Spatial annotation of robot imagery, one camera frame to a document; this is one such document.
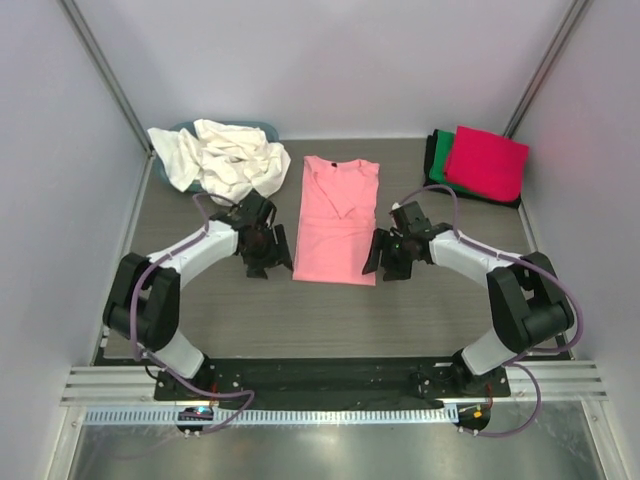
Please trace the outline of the pink t-shirt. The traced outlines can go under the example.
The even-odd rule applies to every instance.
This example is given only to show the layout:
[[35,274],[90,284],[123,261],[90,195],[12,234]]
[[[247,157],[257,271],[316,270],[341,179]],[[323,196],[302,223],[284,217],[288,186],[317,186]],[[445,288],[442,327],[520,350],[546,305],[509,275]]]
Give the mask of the pink t-shirt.
[[304,158],[293,280],[376,285],[362,270],[376,228],[379,169],[364,159]]

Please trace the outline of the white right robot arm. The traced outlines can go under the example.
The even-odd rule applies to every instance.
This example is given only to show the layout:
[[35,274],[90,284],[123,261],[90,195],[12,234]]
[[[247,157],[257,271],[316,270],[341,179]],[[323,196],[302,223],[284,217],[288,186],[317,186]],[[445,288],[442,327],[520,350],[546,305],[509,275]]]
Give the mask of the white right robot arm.
[[292,278],[373,286],[378,272],[404,281],[423,262],[485,288],[491,327],[452,357],[450,379],[460,394],[477,393],[507,362],[573,326],[568,296],[545,255],[493,250],[451,224],[432,223],[417,202],[395,205],[390,216],[391,228],[381,229],[355,214],[301,214]]

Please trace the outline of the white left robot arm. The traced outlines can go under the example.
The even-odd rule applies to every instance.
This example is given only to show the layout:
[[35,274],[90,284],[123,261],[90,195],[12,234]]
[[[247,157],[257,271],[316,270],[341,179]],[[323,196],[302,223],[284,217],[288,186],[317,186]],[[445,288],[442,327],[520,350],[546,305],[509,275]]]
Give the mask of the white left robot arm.
[[131,252],[118,265],[103,312],[103,324],[173,371],[190,398],[213,385],[207,356],[180,331],[182,289],[217,262],[239,256],[249,278],[266,279],[276,266],[292,268],[286,234],[275,223],[275,204],[251,191],[226,211],[204,216],[203,225],[176,244],[143,256]]

